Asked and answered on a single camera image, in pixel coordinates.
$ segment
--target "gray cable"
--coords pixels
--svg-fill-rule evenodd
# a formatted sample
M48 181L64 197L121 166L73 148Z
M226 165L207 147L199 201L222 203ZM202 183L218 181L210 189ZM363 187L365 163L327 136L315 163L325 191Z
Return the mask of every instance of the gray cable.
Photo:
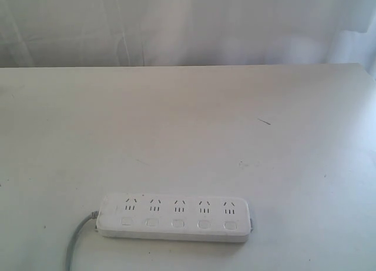
M86 224L87 221L91 219L97 219L98 214L98 211L93 211L90 215L87 215L87 217L85 217L84 220L80 222L80 224L78 224L75 232L73 233L69 241L68 248L66 249L65 271L71 271L73 252L75 250L75 245L82 227Z

